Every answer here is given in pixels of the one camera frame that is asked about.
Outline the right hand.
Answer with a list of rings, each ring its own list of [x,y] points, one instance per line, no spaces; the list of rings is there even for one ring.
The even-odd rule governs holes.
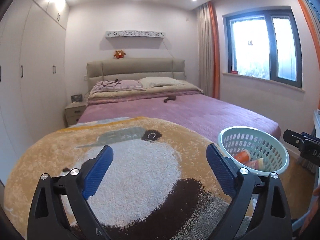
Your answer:
[[[310,222],[312,221],[313,217],[316,215],[318,209],[319,209],[319,191],[320,186],[318,185],[317,188],[313,191],[313,196],[316,197],[315,201],[312,204],[312,207],[310,209],[309,214],[307,215],[303,226],[299,232],[299,236],[306,230],[306,228],[309,226]]]

